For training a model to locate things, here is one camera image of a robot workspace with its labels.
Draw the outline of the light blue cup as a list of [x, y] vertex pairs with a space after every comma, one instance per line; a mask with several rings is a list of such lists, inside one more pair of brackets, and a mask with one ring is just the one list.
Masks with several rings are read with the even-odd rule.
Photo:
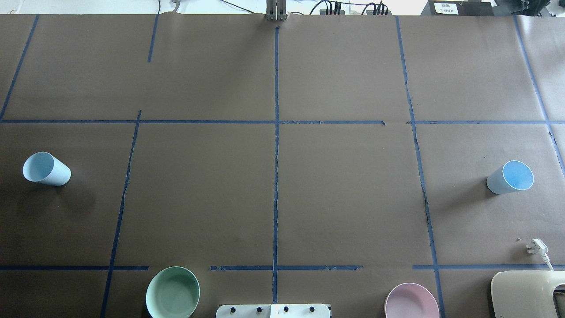
[[516, 193], [530, 189], [534, 183], [530, 167], [518, 160], [511, 160], [492, 172], [486, 179], [488, 189], [497, 195]]
[[22, 174], [30, 182], [49, 186], [63, 186], [72, 172], [64, 163], [48, 152], [37, 152], [25, 161]]

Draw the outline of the green bowl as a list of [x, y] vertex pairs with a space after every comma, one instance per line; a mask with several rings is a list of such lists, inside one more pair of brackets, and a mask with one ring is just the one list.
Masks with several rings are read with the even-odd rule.
[[181, 266], [161, 270], [150, 281], [145, 295], [152, 318], [189, 318], [200, 300], [196, 276]]

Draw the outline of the pink bowl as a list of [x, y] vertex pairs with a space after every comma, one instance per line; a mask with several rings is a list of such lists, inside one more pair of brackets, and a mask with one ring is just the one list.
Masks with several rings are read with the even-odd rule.
[[393, 288], [384, 302], [386, 318], [439, 318], [440, 310], [432, 293], [416, 283]]

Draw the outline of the black box with label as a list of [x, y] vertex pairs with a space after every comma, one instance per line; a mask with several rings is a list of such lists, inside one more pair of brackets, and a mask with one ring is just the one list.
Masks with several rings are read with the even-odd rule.
[[420, 16], [494, 16], [490, 2], [428, 0]]

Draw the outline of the cream toaster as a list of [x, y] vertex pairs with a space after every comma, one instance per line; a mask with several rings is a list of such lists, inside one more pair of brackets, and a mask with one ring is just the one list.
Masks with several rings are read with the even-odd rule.
[[507, 270], [490, 283], [495, 318], [563, 318], [563, 270]]

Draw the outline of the aluminium frame post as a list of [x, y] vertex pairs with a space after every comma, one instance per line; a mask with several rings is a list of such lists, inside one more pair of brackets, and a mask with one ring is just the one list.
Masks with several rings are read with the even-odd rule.
[[266, 20], [285, 21], [288, 18], [286, 0], [266, 0]]

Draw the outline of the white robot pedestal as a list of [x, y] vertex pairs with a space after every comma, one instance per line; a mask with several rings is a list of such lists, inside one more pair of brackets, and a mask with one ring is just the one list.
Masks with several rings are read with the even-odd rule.
[[306, 304], [224, 304], [216, 318], [331, 318], [331, 306]]

